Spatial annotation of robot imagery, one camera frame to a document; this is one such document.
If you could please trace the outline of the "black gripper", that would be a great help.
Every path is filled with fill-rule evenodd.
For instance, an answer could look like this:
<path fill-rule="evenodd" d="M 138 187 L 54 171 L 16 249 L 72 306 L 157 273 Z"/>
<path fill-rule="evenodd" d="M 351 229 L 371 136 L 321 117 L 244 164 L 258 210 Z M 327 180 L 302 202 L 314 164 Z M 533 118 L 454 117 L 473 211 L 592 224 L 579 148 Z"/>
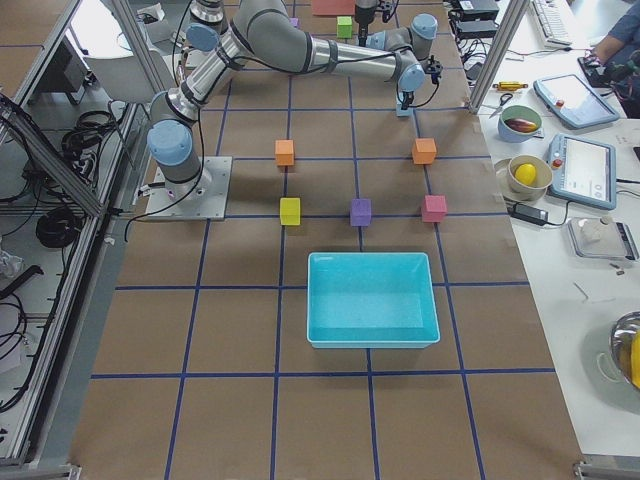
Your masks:
<path fill-rule="evenodd" d="M 357 39 L 359 43 L 365 43 L 369 35 L 369 23 L 364 20 L 357 21 L 358 32 Z"/>
<path fill-rule="evenodd" d="M 400 108 L 401 110 L 407 110 L 411 108 L 414 101 L 414 92 L 413 91 L 401 91 L 399 93 L 400 100 Z"/>

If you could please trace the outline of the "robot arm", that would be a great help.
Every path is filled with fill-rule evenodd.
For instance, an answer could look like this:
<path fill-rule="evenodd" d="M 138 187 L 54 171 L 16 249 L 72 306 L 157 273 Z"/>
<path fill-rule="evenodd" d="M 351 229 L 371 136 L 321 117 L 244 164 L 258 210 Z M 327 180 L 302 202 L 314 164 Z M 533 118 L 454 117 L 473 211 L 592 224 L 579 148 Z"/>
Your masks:
<path fill-rule="evenodd" d="M 400 107 L 412 107 L 415 92 L 436 82 L 442 67 L 431 53 L 438 23 L 429 14 L 410 26 L 371 34 L 377 15 L 389 20 L 395 8 L 382 1 L 358 1 L 354 7 L 357 44 L 313 37 L 295 27 L 281 1 L 242 1 L 227 19 L 220 1 L 194 1 L 195 23 L 187 38 L 205 52 L 202 63 L 179 85 L 157 94 L 151 103 L 147 146 L 164 176 L 170 202 L 204 196 L 211 182 L 195 151 L 192 127 L 210 97 L 255 61 L 289 75 L 364 76 L 395 83 Z"/>
<path fill-rule="evenodd" d="M 355 0 L 354 19 L 358 26 L 358 44 L 366 45 L 369 26 L 373 23 L 378 8 L 377 0 Z"/>

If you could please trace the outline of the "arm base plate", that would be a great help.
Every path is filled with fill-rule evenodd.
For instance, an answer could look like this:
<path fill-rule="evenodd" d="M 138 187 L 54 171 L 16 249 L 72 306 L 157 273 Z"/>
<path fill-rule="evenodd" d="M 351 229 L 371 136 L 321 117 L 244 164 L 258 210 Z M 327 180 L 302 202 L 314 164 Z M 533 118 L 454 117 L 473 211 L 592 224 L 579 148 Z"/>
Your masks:
<path fill-rule="evenodd" d="M 232 164 L 231 156 L 205 156 L 198 184 L 190 181 L 181 185 L 166 181 L 157 167 L 154 181 L 161 186 L 150 190 L 145 213 L 151 219 L 167 221 L 224 220 Z"/>

